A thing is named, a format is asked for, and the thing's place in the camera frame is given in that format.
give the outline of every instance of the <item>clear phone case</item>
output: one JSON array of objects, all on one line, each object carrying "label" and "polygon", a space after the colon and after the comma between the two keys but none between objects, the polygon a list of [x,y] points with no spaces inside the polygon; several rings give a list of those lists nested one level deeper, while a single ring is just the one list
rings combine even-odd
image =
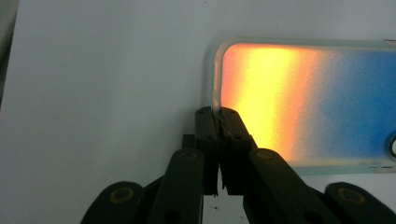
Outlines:
[{"label": "clear phone case", "polygon": [[299,174],[396,172],[394,42],[231,38],[214,73],[214,110]]}]

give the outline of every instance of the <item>phone case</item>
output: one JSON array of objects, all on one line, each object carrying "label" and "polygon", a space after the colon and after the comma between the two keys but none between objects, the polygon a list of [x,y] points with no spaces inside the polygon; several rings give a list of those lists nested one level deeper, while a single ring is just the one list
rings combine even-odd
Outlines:
[{"label": "phone case", "polygon": [[235,37],[214,60],[213,109],[297,173],[396,172],[393,41]]}]

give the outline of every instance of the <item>rectangular object with rounded corners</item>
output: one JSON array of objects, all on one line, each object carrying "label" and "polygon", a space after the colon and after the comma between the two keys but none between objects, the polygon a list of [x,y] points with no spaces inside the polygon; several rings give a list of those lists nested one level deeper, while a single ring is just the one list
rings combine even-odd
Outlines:
[{"label": "rectangular object with rounded corners", "polygon": [[238,111],[299,174],[387,173],[395,86],[391,41],[232,38],[216,53],[213,107]]}]

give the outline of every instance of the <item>iridescent phone case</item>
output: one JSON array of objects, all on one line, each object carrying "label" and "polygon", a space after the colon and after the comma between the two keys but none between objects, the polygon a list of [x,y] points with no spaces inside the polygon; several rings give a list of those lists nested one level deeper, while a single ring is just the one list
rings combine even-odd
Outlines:
[{"label": "iridescent phone case", "polygon": [[299,174],[396,172],[394,42],[231,38],[214,65],[214,110]]}]

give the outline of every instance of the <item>holographic surface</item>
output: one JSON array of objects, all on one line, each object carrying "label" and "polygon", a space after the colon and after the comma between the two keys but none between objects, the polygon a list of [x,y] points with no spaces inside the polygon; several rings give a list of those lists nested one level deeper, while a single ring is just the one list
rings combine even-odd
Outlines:
[{"label": "holographic surface", "polygon": [[217,64],[221,106],[259,147],[295,166],[396,164],[395,49],[236,43]]}]

